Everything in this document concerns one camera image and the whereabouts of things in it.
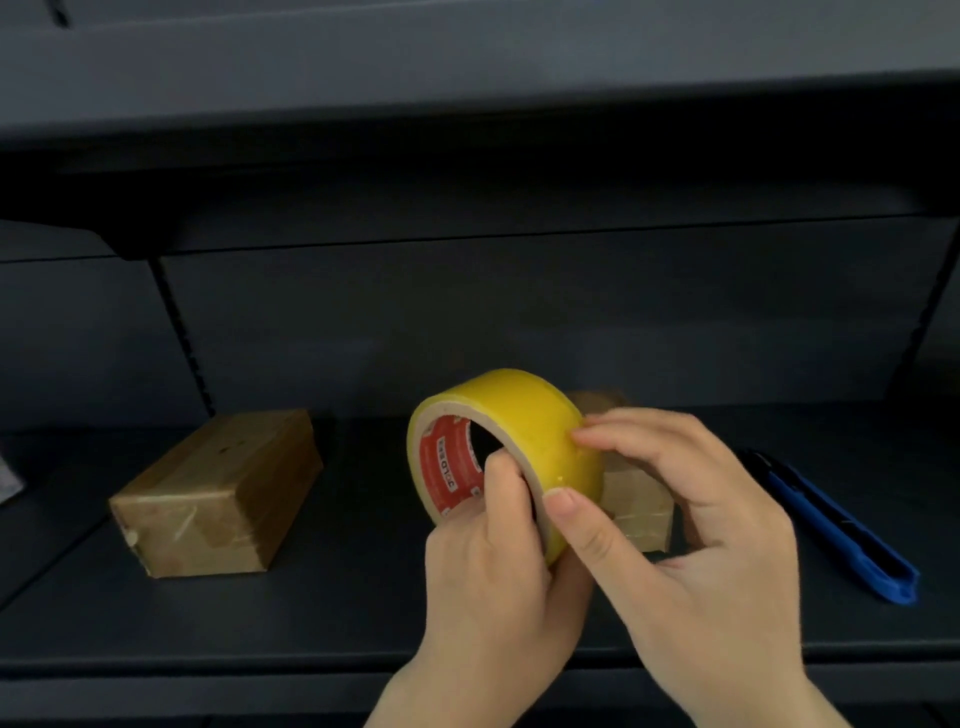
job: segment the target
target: hand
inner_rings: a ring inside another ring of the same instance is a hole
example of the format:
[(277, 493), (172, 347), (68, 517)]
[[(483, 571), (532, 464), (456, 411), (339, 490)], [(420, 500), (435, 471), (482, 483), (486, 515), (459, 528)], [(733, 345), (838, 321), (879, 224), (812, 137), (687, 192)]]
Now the hand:
[(530, 493), (506, 450), (485, 495), (457, 506), (426, 545), (426, 633), (368, 726), (510, 726), (564, 668), (593, 580), (568, 550), (543, 563)]
[(736, 456), (695, 418), (655, 409), (589, 417), (571, 436), (669, 486), (702, 545), (654, 565), (587, 498), (544, 499), (660, 686), (701, 726), (846, 725), (804, 674), (790, 519)]

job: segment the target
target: small cardboard box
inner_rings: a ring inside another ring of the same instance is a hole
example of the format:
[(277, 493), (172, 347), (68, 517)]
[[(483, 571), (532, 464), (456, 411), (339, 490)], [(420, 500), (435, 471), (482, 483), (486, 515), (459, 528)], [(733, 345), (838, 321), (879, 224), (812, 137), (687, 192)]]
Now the small cardboard box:
[(218, 415), (110, 510), (153, 577), (264, 571), (322, 468), (306, 410)]
[[(570, 392), (585, 415), (601, 415), (626, 405), (619, 392)], [(653, 476), (617, 452), (604, 453), (602, 507), (639, 551), (668, 551), (674, 499)]]

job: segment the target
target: yellow tape roll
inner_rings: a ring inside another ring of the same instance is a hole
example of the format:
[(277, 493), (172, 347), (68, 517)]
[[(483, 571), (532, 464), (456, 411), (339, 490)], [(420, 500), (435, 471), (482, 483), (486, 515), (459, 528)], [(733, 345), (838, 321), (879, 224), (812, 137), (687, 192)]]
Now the yellow tape roll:
[(476, 423), (523, 469), (544, 558), (552, 564), (566, 543), (543, 511), (542, 494), (565, 486), (597, 501), (603, 491), (600, 453), (578, 448), (568, 434), (581, 422), (563, 392), (516, 369), (487, 372), (425, 400), (407, 429), (407, 458), (423, 506), (439, 523), (458, 503), (482, 494), (483, 463), (470, 438)]

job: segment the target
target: tape roll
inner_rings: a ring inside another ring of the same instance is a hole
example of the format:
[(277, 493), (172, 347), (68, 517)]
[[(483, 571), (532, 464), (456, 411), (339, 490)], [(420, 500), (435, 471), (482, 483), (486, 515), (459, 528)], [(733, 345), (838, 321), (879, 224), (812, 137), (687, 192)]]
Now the tape roll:
[(483, 494), (483, 463), (474, 449), (475, 425), (516, 459), (533, 498), (547, 564), (566, 543), (543, 510), (543, 493), (567, 487), (598, 501), (603, 491), (599, 452), (578, 448), (569, 431), (580, 410), (538, 376), (497, 369), (425, 400), (410, 418), (407, 459), (420, 500), (434, 523), (468, 497)]

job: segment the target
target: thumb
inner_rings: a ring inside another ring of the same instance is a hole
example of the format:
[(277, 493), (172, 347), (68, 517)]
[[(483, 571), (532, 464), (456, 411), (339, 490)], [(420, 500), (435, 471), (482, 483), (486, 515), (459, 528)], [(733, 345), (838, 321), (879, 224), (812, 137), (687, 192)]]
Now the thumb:
[(637, 596), (649, 595), (649, 587), (661, 576), (657, 568), (583, 494), (552, 488), (543, 494), (543, 507), (626, 621), (639, 606)]

